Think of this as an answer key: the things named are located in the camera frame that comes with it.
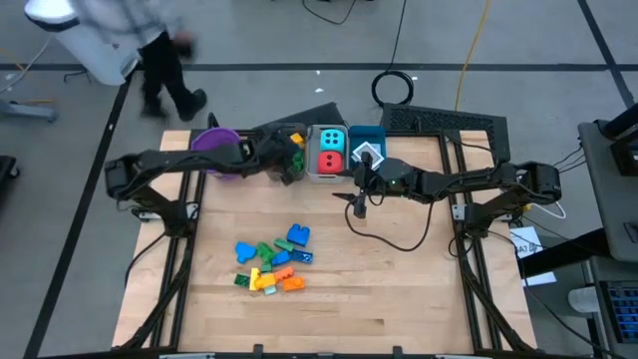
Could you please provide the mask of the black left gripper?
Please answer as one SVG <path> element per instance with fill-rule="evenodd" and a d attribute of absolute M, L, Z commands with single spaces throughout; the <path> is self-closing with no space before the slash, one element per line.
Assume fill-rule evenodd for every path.
<path fill-rule="evenodd" d="M 293 150 L 294 143 L 283 134 L 271 135 L 263 132 L 257 133 L 246 140 L 250 148 L 248 169 L 246 175 L 253 176 L 266 171 L 275 165 L 284 155 L 284 150 Z M 299 170 L 296 168 L 281 169 L 280 181 L 284 185 L 290 185 L 299 181 Z"/>

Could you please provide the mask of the white paper sheet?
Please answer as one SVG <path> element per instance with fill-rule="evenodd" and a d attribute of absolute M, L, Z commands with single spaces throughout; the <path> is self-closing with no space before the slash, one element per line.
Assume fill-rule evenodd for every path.
<path fill-rule="evenodd" d="M 510 231 L 512 241 L 516 246 L 517 255 L 520 258 L 536 254 L 544 250 L 539 237 L 533 227 L 512 228 Z"/>
<path fill-rule="evenodd" d="M 551 284 L 556 282 L 556 277 L 553 272 L 546 272 L 533 276 L 527 276 L 521 281 L 523 286 L 537 286 L 544 284 Z"/>

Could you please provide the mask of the red foam die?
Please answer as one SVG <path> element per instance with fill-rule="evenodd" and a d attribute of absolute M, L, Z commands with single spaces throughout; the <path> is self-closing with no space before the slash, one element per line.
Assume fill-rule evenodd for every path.
<path fill-rule="evenodd" d="M 334 175 L 343 170 L 342 154 L 335 151 L 323 151 L 317 156 L 316 172 L 319 175 Z"/>

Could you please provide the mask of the teal foam die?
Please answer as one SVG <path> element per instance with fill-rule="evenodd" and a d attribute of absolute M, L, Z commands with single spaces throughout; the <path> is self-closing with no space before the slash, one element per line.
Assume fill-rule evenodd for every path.
<path fill-rule="evenodd" d="M 345 135 L 341 130 L 327 129 L 320 133 L 320 151 L 343 153 L 345 148 Z"/>

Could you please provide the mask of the white plastic bin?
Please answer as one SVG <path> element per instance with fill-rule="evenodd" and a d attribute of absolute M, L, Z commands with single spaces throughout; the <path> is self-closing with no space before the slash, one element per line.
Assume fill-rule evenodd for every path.
<path fill-rule="evenodd" d="M 348 129 L 345 126 L 330 126 L 330 125 L 313 125 L 307 130 L 306 145 L 305 145 L 305 163 L 306 174 L 309 180 L 313 183 L 340 183 L 344 180 L 344 177 L 340 177 L 339 173 L 334 175 L 319 175 L 316 172 L 317 156 L 320 151 L 320 133 L 322 130 L 337 129 L 341 130 L 345 135 L 345 148 L 342 154 L 343 159 L 343 171 L 349 167 L 349 138 Z"/>

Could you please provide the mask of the black perforated panel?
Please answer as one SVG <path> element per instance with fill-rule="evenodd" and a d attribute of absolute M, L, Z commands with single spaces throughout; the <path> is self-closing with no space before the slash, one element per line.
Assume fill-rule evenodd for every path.
<path fill-rule="evenodd" d="M 409 134 L 484 131 L 490 148 L 498 158 L 506 162 L 510 160 L 505 117 L 395 104 L 384 108 L 381 125 L 389 132 Z"/>

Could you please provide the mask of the light blue building block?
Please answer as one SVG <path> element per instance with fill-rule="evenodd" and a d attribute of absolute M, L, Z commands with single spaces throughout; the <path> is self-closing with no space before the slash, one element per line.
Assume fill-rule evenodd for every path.
<path fill-rule="evenodd" d="M 236 260 L 240 264 L 245 264 L 248 260 L 253 259 L 257 253 L 255 246 L 240 241 L 235 244 L 234 251 Z"/>

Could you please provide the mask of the grey stand base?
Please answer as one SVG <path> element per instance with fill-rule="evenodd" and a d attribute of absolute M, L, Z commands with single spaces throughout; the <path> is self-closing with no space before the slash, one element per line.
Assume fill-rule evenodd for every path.
<path fill-rule="evenodd" d="M 1 99 L 0 116 L 36 118 L 46 120 L 49 123 L 55 122 L 58 118 L 55 110 L 31 105 L 21 105 L 14 102 L 6 102 Z"/>

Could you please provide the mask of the blue two-stud building block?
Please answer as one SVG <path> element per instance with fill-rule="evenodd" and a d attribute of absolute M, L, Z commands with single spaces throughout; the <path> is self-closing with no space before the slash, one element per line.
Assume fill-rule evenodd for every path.
<path fill-rule="evenodd" d="M 310 237 L 310 228 L 294 223 L 287 232 L 286 240 L 296 245 L 306 246 Z"/>

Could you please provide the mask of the black desk equipment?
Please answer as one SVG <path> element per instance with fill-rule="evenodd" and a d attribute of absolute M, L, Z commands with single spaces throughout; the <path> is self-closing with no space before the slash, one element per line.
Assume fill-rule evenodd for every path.
<path fill-rule="evenodd" d="M 596 120 L 600 134 L 611 141 L 612 158 L 624 177 L 638 177 L 638 103 L 611 121 Z"/>

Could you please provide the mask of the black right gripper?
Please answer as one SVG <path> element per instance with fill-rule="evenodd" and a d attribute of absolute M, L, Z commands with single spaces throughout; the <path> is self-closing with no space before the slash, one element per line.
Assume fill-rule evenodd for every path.
<path fill-rule="evenodd" d="M 368 163 L 357 163 L 352 169 L 354 184 L 363 193 L 333 192 L 337 198 L 352 202 L 353 214 L 365 218 L 366 194 L 406 196 L 414 189 L 414 172 L 410 165 L 398 159 L 387 159 L 376 170 Z"/>

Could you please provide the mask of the person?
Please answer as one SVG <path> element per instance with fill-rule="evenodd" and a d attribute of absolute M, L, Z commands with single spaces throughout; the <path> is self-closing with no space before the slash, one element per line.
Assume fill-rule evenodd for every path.
<path fill-rule="evenodd" d="M 183 78 L 183 58 L 194 52 L 194 36 L 183 26 L 173 0 L 69 0 L 79 22 L 107 45 L 138 52 L 144 70 L 145 117 L 164 119 L 160 92 L 167 90 L 179 118 L 191 121 L 204 108 L 204 90 L 190 90 Z"/>

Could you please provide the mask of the grey desk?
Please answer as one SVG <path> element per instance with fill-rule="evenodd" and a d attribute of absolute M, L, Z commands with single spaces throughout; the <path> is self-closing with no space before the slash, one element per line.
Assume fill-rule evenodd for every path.
<path fill-rule="evenodd" d="M 577 127 L 610 254 L 638 262 L 638 178 L 618 170 L 606 139 L 594 123 Z"/>

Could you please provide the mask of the playing card deck box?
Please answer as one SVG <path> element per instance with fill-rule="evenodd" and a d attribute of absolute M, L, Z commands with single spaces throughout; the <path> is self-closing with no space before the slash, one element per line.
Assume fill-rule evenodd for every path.
<path fill-rule="evenodd" d="M 370 144 L 369 142 L 364 142 L 353 151 L 351 159 L 355 163 L 359 163 L 362 160 L 363 154 L 368 154 L 372 158 L 371 167 L 375 171 L 379 168 L 379 166 L 385 159 L 384 156 L 381 154 L 380 149 L 381 146 L 378 144 Z"/>

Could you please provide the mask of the blue plastic bin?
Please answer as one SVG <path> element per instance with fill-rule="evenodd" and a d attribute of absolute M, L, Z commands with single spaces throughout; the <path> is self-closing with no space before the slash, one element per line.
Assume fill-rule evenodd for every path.
<path fill-rule="evenodd" d="M 378 144 L 381 146 L 380 152 L 386 158 L 386 131 L 380 126 L 352 126 L 348 130 L 349 135 L 349 166 L 352 169 L 355 162 L 351 159 L 353 151 L 364 142 Z"/>

